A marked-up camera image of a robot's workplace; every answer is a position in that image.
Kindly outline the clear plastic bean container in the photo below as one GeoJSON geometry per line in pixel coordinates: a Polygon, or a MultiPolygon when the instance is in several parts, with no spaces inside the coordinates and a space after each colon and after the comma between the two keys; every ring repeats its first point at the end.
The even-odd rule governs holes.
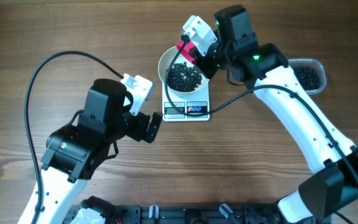
{"type": "Polygon", "coordinates": [[[315,95],[324,90],[327,78],[321,62],[312,58],[293,58],[289,59],[288,63],[308,95],[315,95]]]}

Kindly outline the white digital kitchen scale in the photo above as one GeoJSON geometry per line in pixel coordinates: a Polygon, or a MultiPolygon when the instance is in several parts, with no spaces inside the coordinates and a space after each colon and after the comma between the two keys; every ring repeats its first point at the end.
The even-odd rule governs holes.
{"type": "MultiPolygon", "coordinates": [[[[175,106],[188,114],[202,114],[209,111],[209,85],[202,87],[194,93],[184,93],[179,95],[171,90],[168,90],[171,100],[175,106]]],[[[210,119],[210,115],[204,116],[187,116],[179,113],[169,103],[166,94],[165,87],[162,87],[162,111],[163,120],[166,122],[184,122],[184,121],[207,121],[210,119]]]]}

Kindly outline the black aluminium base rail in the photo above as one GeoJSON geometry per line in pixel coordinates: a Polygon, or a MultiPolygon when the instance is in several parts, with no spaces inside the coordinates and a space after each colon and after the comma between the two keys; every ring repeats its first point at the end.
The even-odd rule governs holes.
{"type": "Polygon", "coordinates": [[[233,206],[160,207],[151,205],[113,205],[91,196],[73,206],[63,223],[110,224],[264,224],[286,223],[275,204],[248,204],[233,206]]]}

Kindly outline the pink measuring scoop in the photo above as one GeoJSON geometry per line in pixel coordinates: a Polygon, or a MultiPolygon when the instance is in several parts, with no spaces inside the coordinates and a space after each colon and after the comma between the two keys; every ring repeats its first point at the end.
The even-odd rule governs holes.
{"type": "Polygon", "coordinates": [[[196,48],[196,46],[194,45],[194,43],[192,41],[185,44],[184,41],[181,40],[181,41],[179,41],[179,43],[176,44],[176,48],[178,50],[180,50],[183,46],[185,46],[185,47],[181,51],[182,56],[184,56],[187,59],[187,61],[194,64],[196,62],[198,49],[196,48]]]}

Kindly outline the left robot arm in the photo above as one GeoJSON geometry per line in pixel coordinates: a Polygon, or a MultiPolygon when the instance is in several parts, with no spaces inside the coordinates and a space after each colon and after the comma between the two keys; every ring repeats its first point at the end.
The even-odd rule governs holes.
{"type": "Polygon", "coordinates": [[[161,113],[145,115],[140,109],[154,84],[139,75],[121,81],[97,79],[85,107],[47,139],[39,169],[40,180],[21,215],[20,223],[62,223],[97,167],[117,156],[109,150],[124,136],[152,143],[161,113]]]}

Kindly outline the white round bowl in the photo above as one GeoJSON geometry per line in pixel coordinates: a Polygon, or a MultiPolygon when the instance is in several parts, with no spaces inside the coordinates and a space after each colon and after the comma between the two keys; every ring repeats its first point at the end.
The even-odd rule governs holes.
{"type": "MultiPolygon", "coordinates": [[[[178,49],[176,47],[171,47],[170,49],[168,49],[160,58],[160,61],[158,63],[158,75],[160,77],[160,80],[162,82],[162,85],[165,86],[165,77],[168,74],[168,72],[170,71],[170,69],[173,67],[173,65],[171,66],[171,68],[169,68],[170,64],[172,63],[174,57],[176,56],[176,54],[178,53],[178,49]]],[[[191,64],[189,61],[187,61],[187,59],[182,56],[182,54],[180,54],[177,59],[175,60],[174,63],[183,63],[186,62],[187,65],[189,67],[196,67],[195,65],[191,64]]],[[[209,82],[209,80],[203,75],[203,73],[199,70],[198,67],[196,67],[197,70],[202,74],[203,79],[201,81],[201,85],[196,88],[195,91],[191,91],[191,92],[179,92],[179,91],[175,91],[172,90],[169,86],[168,86],[168,79],[167,79],[167,87],[168,90],[173,91],[174,93],[178,93],[179,95],[182,95],[184,93],[194,93],[198,90],[201,90],[202,87],[206,86],[209,82]]]]}

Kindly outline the black beans in bowl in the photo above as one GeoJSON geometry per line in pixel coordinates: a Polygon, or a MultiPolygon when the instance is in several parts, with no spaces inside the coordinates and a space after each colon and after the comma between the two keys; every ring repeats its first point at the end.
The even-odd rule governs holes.
{"type": "Polygon", "coordinates": [[[191,92],[201,85],[202,74],[196,67],[189,67],[186,62],[174,63],[168,72],[168,86],[175,91],[191,92]]]}

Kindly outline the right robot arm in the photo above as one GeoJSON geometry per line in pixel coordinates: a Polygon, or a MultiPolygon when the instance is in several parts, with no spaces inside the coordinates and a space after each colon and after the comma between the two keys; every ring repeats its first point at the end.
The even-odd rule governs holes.
{"type": "Polygon", "coordinates": [[[212,29],[190,19],[183,33],[195,48],[195,65],[212,78],[231,72],[263,101],[301,149],[312,176],[277,203],[286,223],[324,219],[358,199],[358,147],[341,133],[304,91],[288,60],[273,44],[260,45],[240,5],[214,15],[212,29]]]}

